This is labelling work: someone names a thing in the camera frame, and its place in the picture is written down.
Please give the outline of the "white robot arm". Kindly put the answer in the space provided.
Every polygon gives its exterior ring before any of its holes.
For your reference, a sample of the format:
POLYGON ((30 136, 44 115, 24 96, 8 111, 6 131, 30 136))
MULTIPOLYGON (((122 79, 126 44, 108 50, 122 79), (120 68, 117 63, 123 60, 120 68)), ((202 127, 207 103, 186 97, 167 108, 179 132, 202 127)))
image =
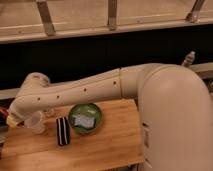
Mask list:
POLYGON ((213 79, 213 62, 189 67, 148 63, 58 85, 42 73, 31 73, 6 122, 14 127, 48 108, 136 99, 144 171, 213 171, 213 100, 207 79, 213 79))

